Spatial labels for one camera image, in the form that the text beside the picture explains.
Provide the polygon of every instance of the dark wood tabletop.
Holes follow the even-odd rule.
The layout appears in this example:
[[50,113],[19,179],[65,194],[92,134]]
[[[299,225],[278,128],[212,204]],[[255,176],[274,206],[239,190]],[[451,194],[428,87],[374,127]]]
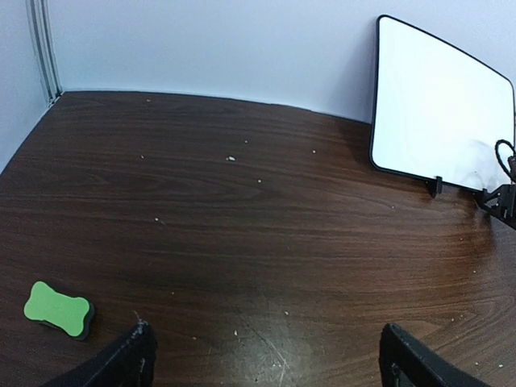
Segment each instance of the dark wood tabletop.
[[[0,176],[0,384],[40,385],[138,315],[156,386],[379,386],[386,323],[514,385],[516,231],[376,171],[370,135],[285,106],[66,93]],[[95,305],[86,341],[25,319],[38,280]]]

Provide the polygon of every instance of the green sponge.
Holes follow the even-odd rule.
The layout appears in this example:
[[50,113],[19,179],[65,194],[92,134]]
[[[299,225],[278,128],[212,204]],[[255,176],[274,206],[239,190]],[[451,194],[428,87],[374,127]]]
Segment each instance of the green sponge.
[[32,286],[23,313],[29,320],[60,328],[74,339],[83,340],[89,333],[95,309],[85,298],[65,296],[38,281]]

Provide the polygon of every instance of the whiteboard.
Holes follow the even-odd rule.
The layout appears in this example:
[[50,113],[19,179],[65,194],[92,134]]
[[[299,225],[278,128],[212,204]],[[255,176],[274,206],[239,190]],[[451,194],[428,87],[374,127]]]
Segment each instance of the whiteboard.
[[[510,179],[494,145],[514,143],[508,79],[450,44],[389,16],[378,19],[371,161],[379,169],[489,191]],[[500,147],[506,160],[511,152]]]

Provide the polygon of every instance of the black cable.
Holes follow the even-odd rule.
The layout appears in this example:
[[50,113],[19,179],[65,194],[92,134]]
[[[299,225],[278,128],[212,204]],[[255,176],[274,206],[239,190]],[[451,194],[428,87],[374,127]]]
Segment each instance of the black cable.
[[[502,144],[507,145],[510,148],[510,150],[513,151],[513,155],[511,157],[509,157],[509,159],[508,159],[510,170],[506,167],[505,164],[503,164],[503,161],[501,160],[501,157],[500,157],[500,152],[498,151],[498,148]],[[506,175],[509,177],[509,179],[513,183],[516,183],[516,149],[514,149],[513,144],[511,144],[506,139],[500,139],[494,145],[494,152],[497,155],[498,163],[501,166],[501,169],[503,169],[503,172],[506,173]]]

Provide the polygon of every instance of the white wall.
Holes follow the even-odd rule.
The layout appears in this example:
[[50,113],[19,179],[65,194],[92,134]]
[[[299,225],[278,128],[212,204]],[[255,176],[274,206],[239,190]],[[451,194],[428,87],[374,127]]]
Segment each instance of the white wall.
[[390,14],[516,80],[510,0],[49,0],[65,90],[203,94],[370,122]]
[[1,0],[0,173],[47,107],[25,2]]

